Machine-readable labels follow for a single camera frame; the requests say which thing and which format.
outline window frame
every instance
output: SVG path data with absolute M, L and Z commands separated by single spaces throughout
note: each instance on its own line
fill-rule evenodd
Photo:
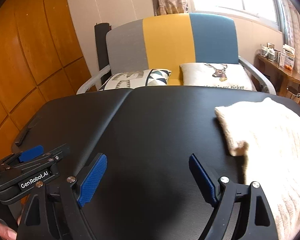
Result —
M 207 10 L 207 11 L 200 11 L 195 9 L 195 4 L 193 0 L 189 0 L 190 12 L 196 12 L 196 13 L 212 13 L 212 14 L 219 14 L 224 16 L 230 16 L 230 17 L 236 17 L 241 19 L 246 19 L 252 22 L 260 23 L 263 26 L 270 27 L 271 29 L 274 29 L 276 31 L 284 33 L 284 16 L 283 16 L 283 9 L 281 0 L 272 0 L 274 5 L 274 11 L 275 11 L 275 17 L 276 22 L 266 19 L 262 16 L 250 13 L 248 11 L 242 11 L 232 8 L 226 8 L 226 7 L 215 7 L 216 10 Z

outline white blanket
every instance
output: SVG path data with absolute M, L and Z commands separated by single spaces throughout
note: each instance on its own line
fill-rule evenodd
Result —
M 216 107 L 232 156 L 245 155 L 245 184 L 260 183 L 279 240 L 300 230 L 300 117 L 266 98 Z

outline chair backrest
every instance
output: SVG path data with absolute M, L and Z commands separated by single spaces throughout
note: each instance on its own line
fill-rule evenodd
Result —
M 112 74 L 164 68 L 182 79 L 182 63 L 238 64 L 234 21 L 215 14 L 145 18 L 109 31 L 106 42 Z

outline deer illustration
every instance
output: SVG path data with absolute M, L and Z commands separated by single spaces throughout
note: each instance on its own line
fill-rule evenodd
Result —
M 227 64 L 221 64 L 221 65 L 223 65 L 223 69 L 217 69 L 214 66 L 212 66 L 211 64 L 205 63 L 205 66 L 212 67 L 215 70 L 215 72 L 212 74 L 212 76 L 213 77 L 218 77 L 219 80 L 221 82 L 223 82 L 223 81 L 226 81 L 228 79 L 227 76 L 226 76 L 226 69 L 227 69 L 228 65 Z

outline throw pillow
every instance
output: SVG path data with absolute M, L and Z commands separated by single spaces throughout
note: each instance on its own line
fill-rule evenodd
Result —
M 181 64 L 180 67 L 185 86 L 256 91 L 251 79 L 239 64 L 185 63 Z
M 111 76 L 99 89 L 137 88 L 146 86 L 166 86 L 171 71 L 168 69 L 147 69 L 118 73 Z

